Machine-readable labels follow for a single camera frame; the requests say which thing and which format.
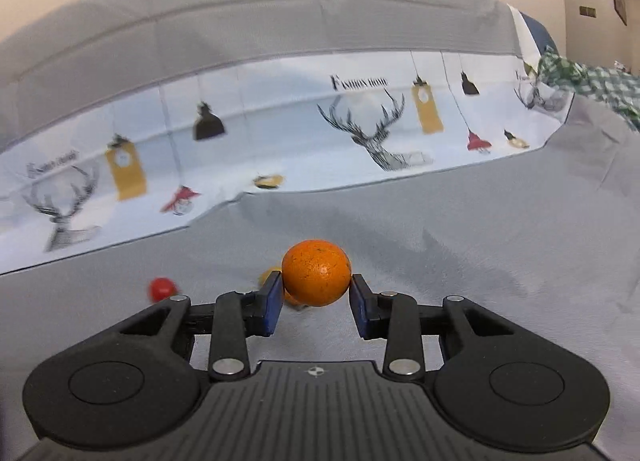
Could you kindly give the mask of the deer print white cloth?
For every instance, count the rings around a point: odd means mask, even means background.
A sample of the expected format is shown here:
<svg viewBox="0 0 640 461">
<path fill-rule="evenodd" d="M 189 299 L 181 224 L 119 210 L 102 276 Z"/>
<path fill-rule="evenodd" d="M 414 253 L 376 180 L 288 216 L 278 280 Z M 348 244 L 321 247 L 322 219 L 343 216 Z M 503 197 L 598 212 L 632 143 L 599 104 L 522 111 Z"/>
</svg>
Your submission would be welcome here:
<svg viewBox="0 0 640 461">
<path fill-rule="evenodd" d="M 573 97 L 510 50 L 329 52 L 200 71 L 80 111 L 1 155 L 1 269 L 183 228 L 251 192 L 316 192 L 537 150 Z"/>
</svg>

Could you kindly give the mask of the green checkered cloth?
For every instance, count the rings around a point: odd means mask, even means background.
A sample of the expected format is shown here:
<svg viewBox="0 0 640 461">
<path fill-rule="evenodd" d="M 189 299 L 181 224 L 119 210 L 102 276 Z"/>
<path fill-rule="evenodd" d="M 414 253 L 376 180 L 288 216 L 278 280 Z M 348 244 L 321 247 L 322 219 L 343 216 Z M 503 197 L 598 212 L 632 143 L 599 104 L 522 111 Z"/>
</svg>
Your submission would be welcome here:
<svg viewBox="0 0 640 461">
<path fill-rule="evenodd" d="M 640 129 L 640 81 L 634 74 L 617 68 L 587 66 L 573 62 L 550 46 L 540 56 L 538 78 L 556 90 L 582 95 L 605 104 L 619 114 L 630 128 Z"/>
</svg>

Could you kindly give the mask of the grey sofa cover cloth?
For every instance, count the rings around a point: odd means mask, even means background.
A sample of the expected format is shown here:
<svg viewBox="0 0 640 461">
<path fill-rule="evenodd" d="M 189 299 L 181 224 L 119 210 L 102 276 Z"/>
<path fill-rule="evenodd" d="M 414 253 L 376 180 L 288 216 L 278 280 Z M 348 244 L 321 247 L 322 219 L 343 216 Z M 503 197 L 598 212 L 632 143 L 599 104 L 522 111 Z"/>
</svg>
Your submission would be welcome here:
<svg viewBox="0 0 640 461">
<path fill-rule="evenodd" d="M 1 42 L 1 155 L 50 125 L 200 71 L 329 52 L 496 54 L 519 14 L 496 0 L 75 0 Z M 639 455 L 639 135 L 572 96 L 544 147 L 316 192 L 251 192 L 190 225 L 1 270 L 1 455 L 37 438 L 29 372 L 148 303 L 168 277 L 196 303 L 256 285 L 299 241 L 326 239 L 374 290 L 459 294 L 588 359 L 612 403 L 597 437 Z"/>
</svg>

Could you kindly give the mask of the red cherry tomato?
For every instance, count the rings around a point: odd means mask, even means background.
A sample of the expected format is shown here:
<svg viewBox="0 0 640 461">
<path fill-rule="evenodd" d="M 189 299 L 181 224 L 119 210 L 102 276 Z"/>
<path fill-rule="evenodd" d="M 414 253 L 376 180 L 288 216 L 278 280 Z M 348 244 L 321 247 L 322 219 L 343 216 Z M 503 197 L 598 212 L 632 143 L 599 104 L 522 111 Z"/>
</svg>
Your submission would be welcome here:
<svg viewBox="0 0 640 461">
<path fill-rule="evenodd" d="M 169 299 L 178 294 L 178 288 L 174 281 L 167 277 L 156 277 L 149 283 L 149 297 L 153 303 Z"/>
</svg>

